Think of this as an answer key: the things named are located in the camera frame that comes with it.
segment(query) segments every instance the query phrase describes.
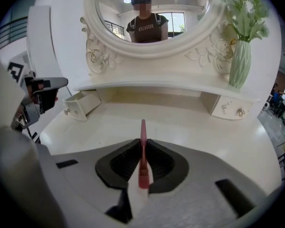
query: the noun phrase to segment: red handle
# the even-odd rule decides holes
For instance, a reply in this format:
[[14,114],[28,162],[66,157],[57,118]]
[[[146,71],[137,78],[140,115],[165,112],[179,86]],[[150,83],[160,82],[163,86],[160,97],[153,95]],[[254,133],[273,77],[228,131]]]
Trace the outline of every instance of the red handle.
[[147,145],[147,131],[146,131],[146,121],[142,120],[141,128],[141,149],[142,156],[139,164],[139,176],[138,176],[138,185],[141,189],[149,188],[149,170],[148,162],[146,158],[146,145]]

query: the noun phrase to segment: black t-shirt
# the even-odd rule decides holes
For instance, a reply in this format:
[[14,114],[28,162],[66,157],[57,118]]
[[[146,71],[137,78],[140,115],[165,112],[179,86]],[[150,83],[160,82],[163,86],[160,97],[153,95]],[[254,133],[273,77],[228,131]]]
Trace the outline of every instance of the black t-shirt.
[[157,22],[157,17],[154,13],[151,13],[150,17],[147,19],[141,19],[136,17],[135,30],[131,27],[134,24],[133,19],[127,27],[127,31],[135,32],[135,41],[137,43],[151,43],[162,40],[162,30],[161,26],[167,23],[168,20],[163,15],[160,15],[161,24]]

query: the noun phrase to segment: green vase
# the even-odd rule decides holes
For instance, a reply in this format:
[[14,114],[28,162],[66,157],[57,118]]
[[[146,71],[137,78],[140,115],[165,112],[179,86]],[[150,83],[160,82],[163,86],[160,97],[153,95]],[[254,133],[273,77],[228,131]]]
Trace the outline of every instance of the green vase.
[[239,40],[233,54],[229,84],[240,89],[245,83],[251,65],[251,47],[246,41]]

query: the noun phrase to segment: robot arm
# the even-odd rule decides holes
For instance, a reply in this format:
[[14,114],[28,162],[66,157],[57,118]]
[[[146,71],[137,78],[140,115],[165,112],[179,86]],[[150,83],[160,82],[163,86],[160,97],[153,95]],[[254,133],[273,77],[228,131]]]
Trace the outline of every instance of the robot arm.
[[54,107],[58,89],[68,84],[63,77],[36,78],[35,72],[14,62],[9,64],[7,71],[25,92],[12,123],[14,129],[25,129],[36,123],[41,114]]

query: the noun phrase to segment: round mirror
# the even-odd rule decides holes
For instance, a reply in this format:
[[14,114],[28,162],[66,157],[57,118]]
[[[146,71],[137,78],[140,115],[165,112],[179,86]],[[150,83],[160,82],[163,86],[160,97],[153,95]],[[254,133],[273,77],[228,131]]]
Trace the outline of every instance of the round mirror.
[[194,30],[209,0],[95,0],[98,16],[122,40],[153,43]]

